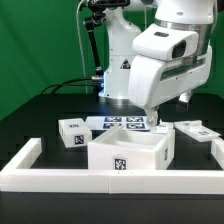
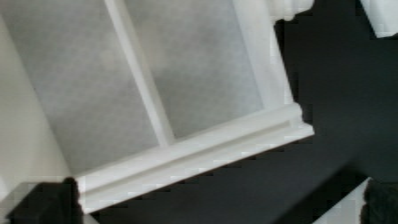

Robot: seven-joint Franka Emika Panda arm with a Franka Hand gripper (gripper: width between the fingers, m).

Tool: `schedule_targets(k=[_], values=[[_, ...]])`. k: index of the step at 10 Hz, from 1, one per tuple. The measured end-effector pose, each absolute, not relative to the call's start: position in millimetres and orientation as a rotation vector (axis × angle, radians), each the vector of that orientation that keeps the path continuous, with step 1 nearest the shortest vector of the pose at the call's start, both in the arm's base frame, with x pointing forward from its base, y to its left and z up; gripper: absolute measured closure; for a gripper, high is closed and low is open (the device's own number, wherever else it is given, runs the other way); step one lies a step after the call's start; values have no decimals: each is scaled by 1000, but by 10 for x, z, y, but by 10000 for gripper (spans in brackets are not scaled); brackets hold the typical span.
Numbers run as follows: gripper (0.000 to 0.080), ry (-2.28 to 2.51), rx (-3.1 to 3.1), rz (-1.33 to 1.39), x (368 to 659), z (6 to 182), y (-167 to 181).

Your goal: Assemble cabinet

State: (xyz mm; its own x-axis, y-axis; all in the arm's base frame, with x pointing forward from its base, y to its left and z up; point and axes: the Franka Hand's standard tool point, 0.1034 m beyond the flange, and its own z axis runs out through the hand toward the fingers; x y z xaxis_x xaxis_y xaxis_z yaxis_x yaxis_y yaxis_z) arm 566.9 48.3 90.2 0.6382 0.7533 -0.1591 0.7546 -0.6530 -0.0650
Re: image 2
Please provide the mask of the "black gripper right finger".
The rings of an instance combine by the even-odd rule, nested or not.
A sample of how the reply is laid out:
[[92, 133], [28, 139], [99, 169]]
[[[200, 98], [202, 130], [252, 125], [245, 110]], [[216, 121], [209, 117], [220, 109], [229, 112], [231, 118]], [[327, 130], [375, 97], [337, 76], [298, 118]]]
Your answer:
[[360, 224], [398, 224], [398, 184], [367, 182]]

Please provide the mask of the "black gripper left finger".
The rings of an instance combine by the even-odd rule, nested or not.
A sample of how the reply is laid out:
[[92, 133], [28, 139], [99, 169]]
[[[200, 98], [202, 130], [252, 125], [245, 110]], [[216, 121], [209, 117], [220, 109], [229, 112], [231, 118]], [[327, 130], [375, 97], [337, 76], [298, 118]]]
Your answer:
[[7, 213], [9, 224], [83, 224], [76, 180], [41, 182]]

